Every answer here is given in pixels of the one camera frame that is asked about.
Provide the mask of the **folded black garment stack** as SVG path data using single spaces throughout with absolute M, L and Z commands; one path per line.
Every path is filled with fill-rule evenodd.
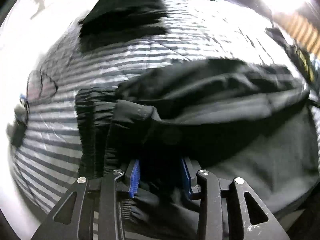
M 167 16 L 162 0 L 99 0 L 79 21 L 81 51 L 164 35 L 167 28 L 162 18 Z

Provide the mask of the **wooden slatted headboard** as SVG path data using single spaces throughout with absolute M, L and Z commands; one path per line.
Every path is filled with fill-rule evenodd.
M 292 15 L 275 14 L 273 17 L 301 47 L 319 57 L 319 27 L 296 12 Z

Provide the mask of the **black yellow striped garment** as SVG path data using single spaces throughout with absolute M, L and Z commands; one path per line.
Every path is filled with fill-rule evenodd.
M 296 43 L 292 45 L 288 44 L 278 28 L 266 28 L 266 33 L 284 49 L 289 59 L 306 79 L 307 83 L 316 85 L 318 74 L 310 60 L 310 54 Z

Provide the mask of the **dark grey pants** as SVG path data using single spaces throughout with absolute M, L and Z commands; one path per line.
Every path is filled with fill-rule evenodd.
M 81 89 L 79 174 L 99 178 L 133 159 L 139 190 L 123 202 L 126 228 L 194 239 L 196 204 L 182 192 L 182 159 L 217 177 L 242 177 L 281 218 L 319 182 L 317 133 L 304 80 L 285 66 L 206 59 Z

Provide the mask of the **striped blue white bedspread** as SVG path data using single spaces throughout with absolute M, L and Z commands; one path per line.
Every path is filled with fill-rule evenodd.
M 148 70 L 175 63 L 238 60 L 261 66 L 285 66 L 301 77 L 309 90 L 319 171 L 318 69 L 315 68 L 317 84 L 308 84 L 284 49 L 267 35 L 266 28 L 278 28 L 274 22 L 239 3 L 231 0 L 162 2 L 168 13 L 162 18 L 166 34 L 82 52 L 78 22 L 29 75 L 27 94 L 22 99 L 23 117 L 18 120 L 13 135 L 13 176 L 24 194 L 47 215 L 79 177 L 86 177 L 79 174 L 82 144 L 75 109 L 78 92 L 104 85 L 117 88 Z M 126 168 L 131 161 L 120 168 Z M 120 201 L 125 239 L 160 239 L 126 228 L 123 202 L 132 200 L 137 192 L 132 198 Z M 294 211 L 281 218 L 274 217 L 289 239 L 319 239 L 319 182 Z

